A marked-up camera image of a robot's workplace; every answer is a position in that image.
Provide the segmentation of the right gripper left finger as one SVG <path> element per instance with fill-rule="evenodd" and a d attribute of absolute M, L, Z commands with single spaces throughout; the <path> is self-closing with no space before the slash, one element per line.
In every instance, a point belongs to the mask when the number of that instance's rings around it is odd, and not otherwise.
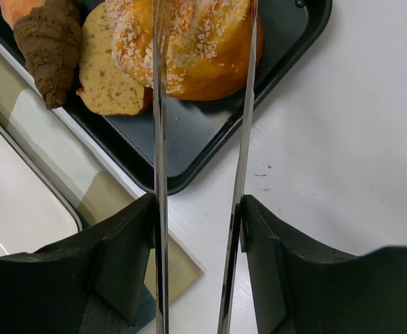
<path fill-rule="evenodd" d="M 136 323 L 155 198 L 34 253 L 0 257 L 0 333 L 120 333 Z"/>

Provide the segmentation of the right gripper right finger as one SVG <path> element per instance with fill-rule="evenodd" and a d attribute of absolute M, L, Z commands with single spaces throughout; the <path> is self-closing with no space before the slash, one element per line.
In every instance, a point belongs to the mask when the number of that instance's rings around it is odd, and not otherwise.
<path fill-rule="evenodd" d="M 407 246 L 351 255 L 293 228 L 253 196 L 242 214 L 260 333 L 407 333 Z"/>

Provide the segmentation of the orange sugared ring bread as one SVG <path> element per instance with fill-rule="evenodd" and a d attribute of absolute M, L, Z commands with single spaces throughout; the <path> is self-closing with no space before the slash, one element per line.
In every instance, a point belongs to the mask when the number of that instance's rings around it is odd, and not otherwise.
<path fill-rule="evenodd" d="M 107 1 L 113 58 L 138 84 L 153 86 L 152 1 Z M 168 96 L 219 100 L 247 82 L 251 1 L 171 1 L 166 54 Z"/>

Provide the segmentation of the metal food tongs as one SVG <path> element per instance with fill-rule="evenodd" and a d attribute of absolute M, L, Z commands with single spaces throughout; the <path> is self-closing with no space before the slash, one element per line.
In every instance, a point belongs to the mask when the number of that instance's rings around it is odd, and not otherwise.
<path fill-rule="evenodd" d="M 154 228 L 154 247 L 156 261 L 156 331 L 169 332 L 169 270 L 168 270 L 168 183 L 167 183 L 167 104 L 166 54 L 169 42 L 169 1 L 154 1 L 152 5 L 153 21 L 153 114 L 154 114 L 154 192 L 157 198 L 159 218 Z M 218 317 L 218 333 L 229 333 L 234 280 L 237 266 L 237 253 L 241 232 L 241 201 L 244 196 L 250 131 L 253 121 L 253 105 L 255 101 L 254 83 L 257 60 L 257 13 L 258 2 L 250 6 L 252 19 L 252 37 L 246 95 L 244 100 L 241 140 L 237 163 L 230 228 L 225 259 L 223 286 L 221 293 L 220 312 Z"/>

